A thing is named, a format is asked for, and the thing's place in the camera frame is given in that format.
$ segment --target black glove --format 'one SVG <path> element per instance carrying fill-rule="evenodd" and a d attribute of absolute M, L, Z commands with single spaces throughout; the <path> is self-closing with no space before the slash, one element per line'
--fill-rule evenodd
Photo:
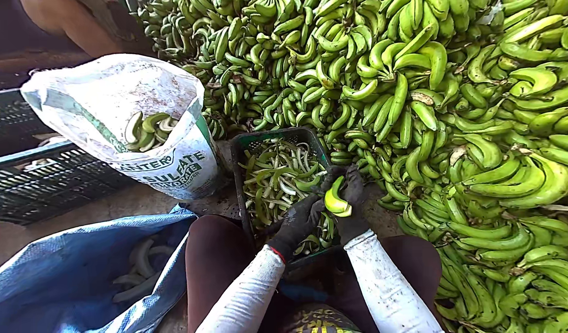
<path fill-rule="evenodd" d="M 324 209 L 323 199 L 316 194 L 293 204 L 284 214 L 280 230 L 267 242 L 267 245 L 279 252 L 284 261 L 288 262 L 298 245 L 317 226 Z"/>
<path fill-rule="evenodd" d="M 337 230 L 340 233 L 341 245 L 363 234 L 368 230 L 368 222 L 362 216 L 362 202 L 364 201 L 364 184 L 356 165 L 345 168 L 342 166 L 331 166 L 327 169 L 327 176 L 321 184 L 321 192 L 331 188 L 333 182 L 339 176 L 345 175 L 344 187 L 339 192 L 339 197 L 352 206 L 352 215 L 348 217 L 335 216 L 337 220 Z"/>

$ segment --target blue sack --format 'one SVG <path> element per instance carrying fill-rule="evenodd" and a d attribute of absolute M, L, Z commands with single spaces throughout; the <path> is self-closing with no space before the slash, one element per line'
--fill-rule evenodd
<path fill-rule="evenodd" d="M 30 243 L 0 267 L 0 332 L 153 332 L 186 291 L 185 241 L 196 218 L 178 205 Z M 164 267 L 151 261 L 162 270 L 152 295 L 113 303 L 122 289 L 112 282 L 130 270 L 132 248 L 155 233 L 155 242 L 176 250 Z"/>

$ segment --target red wrist band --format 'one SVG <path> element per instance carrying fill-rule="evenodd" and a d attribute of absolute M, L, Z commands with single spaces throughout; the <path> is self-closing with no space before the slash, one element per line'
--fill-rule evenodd
<path fill-rule="evenodd" d="M 286 264 L 286 260 L 284 259 L 284 256 L 282 255 L 282 253 L 280 253 L 277 249 L 274 249 L 271 246 L 270 246 L 270 249 L 272 249 L 272 251 L 274 251 L 274 253 L 277 254 L 280 257 L 280 259 L 282 259 L 282 262 L 284 262 L 284 264 Z"/>

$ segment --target leg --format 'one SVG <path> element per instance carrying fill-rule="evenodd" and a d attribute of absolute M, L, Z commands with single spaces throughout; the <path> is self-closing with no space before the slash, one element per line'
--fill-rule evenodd
<path fill-rule="evenodd" d="M 202 216 L 191 225 L 185 247 L 189 332 L 196 331 L 254 253 L 243 230 L 223 217 Z"/>
<path fill-rule="evenodd" d="M 414 236 L 384 238 L 381 244 L 401 274 L 405 276 L 436 319 L 440 320 L 434 307 L 434 296 L 440 281 L 442 266 L 434 246 Z M 331 305 L 346 315 L 364 333 L 378 332 L 364 297 L 362 297 L 362 291 L 354 272 L 349 269 L 349 272 L 340 276 L 335 284 L 337 293 L 331 300 Z"/>

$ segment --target thigh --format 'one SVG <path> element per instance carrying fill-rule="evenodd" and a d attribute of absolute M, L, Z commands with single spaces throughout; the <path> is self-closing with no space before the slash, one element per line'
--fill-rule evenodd
<path fill-rule="evenodd" d="M 419 237 L 396 236 L 384 238 L 381 245 L 411 284 L 418 296 L 428 306 L 440 322 L 440 316 L 434 307 L 434 297 L 442 274 L 440 257 L 434 246 Z M 331 305 L 346 315 L 364 333 L 378 332 L 372 316 L 366 306 L 356 275 L 352 269 L 335 281 L 336 294 Z"/>
<path fill-rule="evenodd" d="M 383 248 L 429 309 L 442 275 L 440 256 L 432 243 L 415 236 L 384 238 Z"/>
<path fill-rule="evenodd" d="M 199 327 L 253 256 L 243 230 L 229 220 L 207 215 L 191 225 L 185 247 L 189 332 Z"/>

